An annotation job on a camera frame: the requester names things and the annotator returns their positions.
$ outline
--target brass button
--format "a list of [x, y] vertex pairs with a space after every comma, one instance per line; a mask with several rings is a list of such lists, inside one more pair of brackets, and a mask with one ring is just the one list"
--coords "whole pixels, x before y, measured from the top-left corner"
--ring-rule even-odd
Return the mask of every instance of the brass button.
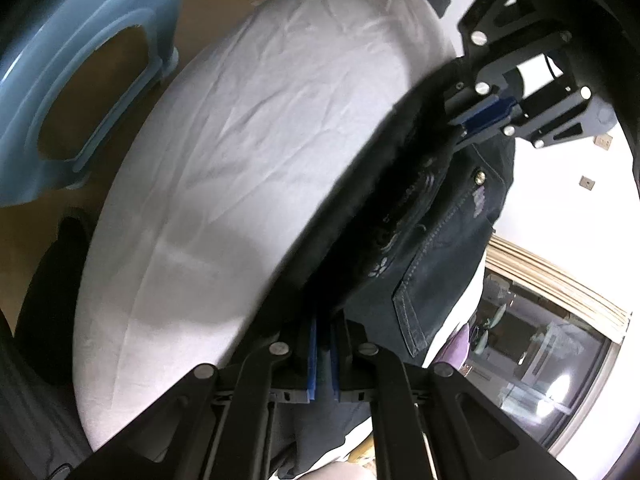
[[476, 184], [478, 184], [478, 186], [482, 186], [482, 184], [484, 184], [484, 181], [486, 180], [484, 171], [478, 171], [474, 180], [476, 181]]

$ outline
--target silver screw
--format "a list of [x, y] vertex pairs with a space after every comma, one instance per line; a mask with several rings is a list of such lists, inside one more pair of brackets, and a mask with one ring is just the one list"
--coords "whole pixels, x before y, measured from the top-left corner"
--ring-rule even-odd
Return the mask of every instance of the silver screw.
[[476, 184], [478, 184], [478, 186], [482, 186], [485, 180], [486, 180], [486, 174], [484, 173], [484, 171], [478, 171], [476, 173], [476, 177], [474, 178], [474, 181], [476, 182]]
[[213, 366], [201, 364], [195, 367], [193, 375], [198, 379], [209, 379], [213, 375]]
[[289, 353], [289, 345], [283, 341], [271, 343], [269, 345], [269, 353], [272, 355], [287, 355]]
[[453, 366], [449, 363], [436, 363], [433, 365], [433, 371], [440, 377], [451, 377], [453, 375]]
[[380, 349], [373, 343], [362, 343], [358, 346], [358, 353], [371, 357], [378, 353]]
[[476, 93], [478, 95], [487, 95], [490, 90], [491, 87], [484, 81], [481, 81], [476, 85]]
[[471, 41], [474, 45], [485, 46], [487, 42], [486, 34], [482, 30], [474, 30], [471, 33]]

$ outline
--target light blue plastic chair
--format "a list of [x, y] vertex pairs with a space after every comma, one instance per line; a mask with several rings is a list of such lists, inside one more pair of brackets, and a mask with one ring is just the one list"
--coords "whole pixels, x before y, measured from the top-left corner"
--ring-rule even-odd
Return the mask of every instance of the light blue plastic chair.
[[[0, 58], [0, 206], [82, 182], [92, 155], [127, 106], [175, 69], [179, 9], [180, 0], [43, 0], [33, 10]], [[42, 158], [38, 134], [59, 92], [93, 51], [132, 26], [145, 31], [147, 67], [74, 158]]]

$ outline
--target screw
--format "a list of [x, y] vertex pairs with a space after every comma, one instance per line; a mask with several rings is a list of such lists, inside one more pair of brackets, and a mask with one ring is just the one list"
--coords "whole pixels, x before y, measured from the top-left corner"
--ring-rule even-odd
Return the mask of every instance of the screw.
[[449, 363], [436, 363], [433, 365], [433, 371], [440, 377], [451, 377], [453, 375], [453, 366]]
[[282, 341], [272, 343], [269, 345], [269, 353], [272, 355], [287, 355], [289, 353], [289, 345]]
[[491, 87], [484, 81], [479, 82], [476, 85], [476, 93], [478, 95], [487, 95], [491, 90]]
[[484, 173], [484, 171], [478, 171], [474, 180], [476, 181], [476, 184], [478, 184], [478, 186], [482, 186], [482, 184], [484, 184], [484, 181], [486, 180], [486, 174]]
[[213, 366], [201, 364], [195, 367], [193, 375], [198, 379], [209, 379], [213, 375]]
[[358, 353], [362, 355], [366, 355], [368, 357], [371, 357], [377, 354], [378, 351], [379, 351], [379, 348], [373, 343], [362, 343], [360, 346], [358, 346]]
[[474, 45], [485, 46], [487, 42], [486, 34], [482, 30], [474, 30], [471, 33], [471, 41]]

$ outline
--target white wall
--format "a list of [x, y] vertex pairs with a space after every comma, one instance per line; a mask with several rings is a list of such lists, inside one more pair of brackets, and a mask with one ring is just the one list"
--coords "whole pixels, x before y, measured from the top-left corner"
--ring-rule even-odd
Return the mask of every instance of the white wall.
[[[452, 0], [442, 20], [458, 54], [457, 22], [472, 2]], [[608, 300], [634, 310], [640, 298], [640, 200], [624, 135], [619, 127], [611, 134], [608, 152], [592, 139], [541, 150], [517, 142], [514, 185], [496, 229]], [[595, 181], [592, 191], [578, 185], [582, 176]], [[603, 391], [558, 455], [578, 480], [603, 478], [640, 422], [639, 355], [640, 309]]]

